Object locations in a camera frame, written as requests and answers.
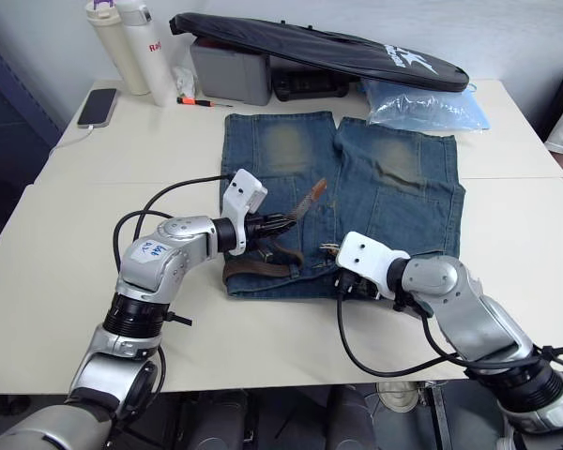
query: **black carrying case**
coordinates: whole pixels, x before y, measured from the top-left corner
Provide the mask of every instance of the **black carrying case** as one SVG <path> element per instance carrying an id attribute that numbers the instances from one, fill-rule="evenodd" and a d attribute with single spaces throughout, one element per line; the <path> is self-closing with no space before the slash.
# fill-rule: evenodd
<path id="1" fill-rule="evenodd" d="M 450 92 L 469 83 L 464 70 L 429 54 L 311 27 L 194 12 L 177 14 L 169 25 L 174 35 L 192 33 L 361 78 Z"/>

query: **white water bottle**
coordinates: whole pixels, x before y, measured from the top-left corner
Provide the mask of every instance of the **white water bottle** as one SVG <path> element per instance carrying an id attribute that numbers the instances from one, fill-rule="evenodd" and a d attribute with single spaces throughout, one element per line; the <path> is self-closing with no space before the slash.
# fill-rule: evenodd
<path id="1" fill-rule="evenodd" d="M 147 94 L 149 90 L 144 75 L 129 46 L 119 13 L 112 3 L 105 4 L 98 0 L 89 2 L 85 5 L 87 20 L 94 26 L 94 31 L 111 56 L 129 91 L 134 96 Z"/>
<path id="2" fill-rule="evenodd" d="M 118 0 L 115 6 L 154 102 L 175 105 L 177 88 L 148 7 L 143 0 Z"/>

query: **faded denim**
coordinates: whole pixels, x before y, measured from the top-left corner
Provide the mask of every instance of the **faded denim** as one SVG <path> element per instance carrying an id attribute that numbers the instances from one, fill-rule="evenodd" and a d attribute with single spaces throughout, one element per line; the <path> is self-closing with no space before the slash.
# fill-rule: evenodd
<path id="1" fill-rule="evenodd" d="M 249 298 L 334 297 L 333 257 L 319 249 L 364 233 L 410 254 L 458 256 L 464 189 L 454 137 L 367 126 L 331 112 L 228 115 L 221 172 L 244 168 L 268 189 L 259 213 L 290 211 L 321 178 L 327 191 L 280 236 L 300 249 L 302 268 L 286 278 L 236 275 L 230 295 Z M 221 193 L 227 187 L 221 183 Z M 254 251 L 241 258 L 261 256 Z"/>

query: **clear plastic bag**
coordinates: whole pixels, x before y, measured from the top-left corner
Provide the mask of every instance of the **clear plastic bag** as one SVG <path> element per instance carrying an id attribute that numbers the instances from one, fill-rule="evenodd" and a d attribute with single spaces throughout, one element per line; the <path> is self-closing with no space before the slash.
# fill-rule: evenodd
<path id="1" fill-rule="evenodd" d="M 439 92 L 392 82 L 361 82 L 371 106 L 368 124 L 413 131 L 490 128 L 474 98 L 473 84 L 463 92 Z"/>

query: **smartphone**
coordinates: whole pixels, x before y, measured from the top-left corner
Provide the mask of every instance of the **smartphone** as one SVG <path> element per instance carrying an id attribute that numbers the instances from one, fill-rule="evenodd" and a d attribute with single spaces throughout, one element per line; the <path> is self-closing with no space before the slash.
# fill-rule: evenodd
<path id="1" fill-rule="evenodd" d="M 87 96 L 77 121 L 79 128 L 106 127 L 111 121 L 116 99 L 116 89 L 94 89 Z"/>

